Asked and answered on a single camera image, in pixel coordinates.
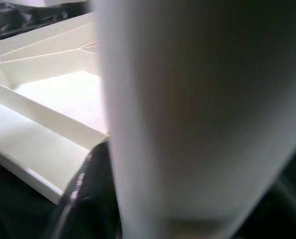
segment white tube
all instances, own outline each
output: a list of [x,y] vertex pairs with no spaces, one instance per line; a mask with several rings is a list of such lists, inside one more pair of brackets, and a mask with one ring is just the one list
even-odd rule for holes
[[296,14],[278,7],[97,0],[123,238],[228,238],[289,160]]

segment white plastic tray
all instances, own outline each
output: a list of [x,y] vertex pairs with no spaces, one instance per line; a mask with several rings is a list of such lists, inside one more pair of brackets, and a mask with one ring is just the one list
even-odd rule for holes
[[54,203],[107,137],[93,19],[0,41],[0,164]]

